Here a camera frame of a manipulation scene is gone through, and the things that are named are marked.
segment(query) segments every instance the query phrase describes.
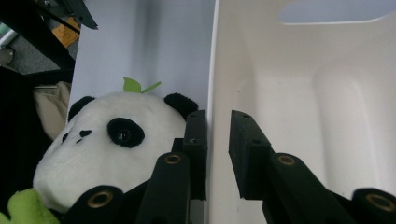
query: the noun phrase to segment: panda eye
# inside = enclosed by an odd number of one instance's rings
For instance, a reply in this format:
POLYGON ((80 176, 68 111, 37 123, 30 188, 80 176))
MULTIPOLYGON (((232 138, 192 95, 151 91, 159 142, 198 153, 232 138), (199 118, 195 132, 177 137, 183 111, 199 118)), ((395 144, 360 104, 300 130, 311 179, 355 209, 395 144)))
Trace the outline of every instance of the panda eye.
POLYGON ((145 138, 145 133, 130 119, 116 118, 107 124, 108 135, 111 140, 122 147, 135 147, 145 138))
POLYGON ((66 134, 62 137, 62 143, 63 143, 64 141, 66 141, 68 135, 69 135, 69 133, 66 133, 66 134))

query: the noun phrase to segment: white plastic bin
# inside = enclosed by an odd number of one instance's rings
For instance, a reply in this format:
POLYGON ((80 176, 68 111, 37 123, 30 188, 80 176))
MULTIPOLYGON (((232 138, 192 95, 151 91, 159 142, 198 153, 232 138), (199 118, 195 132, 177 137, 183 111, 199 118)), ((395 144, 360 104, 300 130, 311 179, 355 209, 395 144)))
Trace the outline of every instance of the white plastic bin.
POLYGON ((233 109, 328 189, 348 199, 367 187, 396 194, 396 13, 290 25, 279 13, 291 2, 218 1, 207 223, 265 223, 262 202, 239 199, 228 155, 233 109))

